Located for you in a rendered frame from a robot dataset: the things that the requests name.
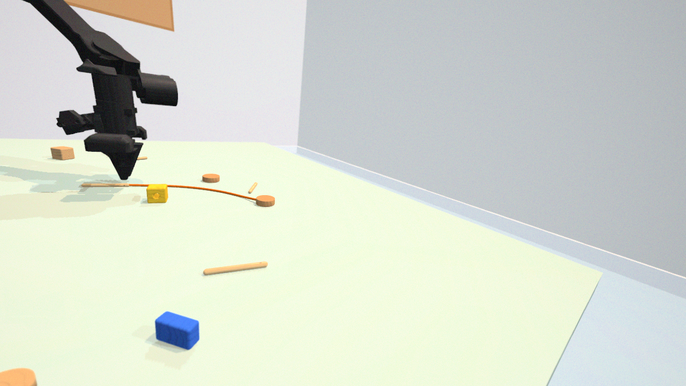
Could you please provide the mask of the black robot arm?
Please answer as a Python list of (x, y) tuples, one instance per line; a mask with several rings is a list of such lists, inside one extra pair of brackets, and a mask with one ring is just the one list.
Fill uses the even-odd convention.
[[(178, 86), (169, 76), (140, 72), (140, 61), (114, 39), (94, 30), (63, 0), (23, 0), (31, 3), (75, 47), (83, 64), (77, 71), (91, 73), (96, 100), (176, 107)], [(92, 130), (105, 133), (100, 112), (59, 112), (57, 126), (66, 135)], [(101, 132), (99, 132), (101, 130)]]

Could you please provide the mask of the small wooden block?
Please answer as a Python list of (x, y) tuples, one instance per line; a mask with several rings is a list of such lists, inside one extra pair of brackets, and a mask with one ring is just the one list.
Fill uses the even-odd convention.
[(58, 159), (58, 160), (75, 159), (73, 147), (55, 146), (55, 147), (50, 147), (50, 151), (51, 151), (53, 159)]

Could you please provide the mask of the yellow wooden block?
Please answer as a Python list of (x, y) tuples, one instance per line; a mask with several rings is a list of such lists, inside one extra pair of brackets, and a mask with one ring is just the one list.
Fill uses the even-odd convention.
[(167, 185), (148, 185), (146, 189), (148, 203), (166, 203)]

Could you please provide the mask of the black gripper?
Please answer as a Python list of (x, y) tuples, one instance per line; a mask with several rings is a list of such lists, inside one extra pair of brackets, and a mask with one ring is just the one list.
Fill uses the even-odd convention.
[(127, 180), (134, 169), (144, 143), (134, 138), (147, 139), (147, 130), (137, 125), (134, 103), (96, 100), (94, 112), (100, 112), (105, 133), (94, 133), (84, 139), (88, 152), (103, 152), (108, 156), (122, 180)]

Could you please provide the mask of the blue rectangular block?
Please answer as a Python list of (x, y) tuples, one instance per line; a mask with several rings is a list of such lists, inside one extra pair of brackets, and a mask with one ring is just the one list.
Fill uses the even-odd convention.
[(156, 339), (190, 350), (199, 341), (199, 322), (172, 312), (156, 318)]

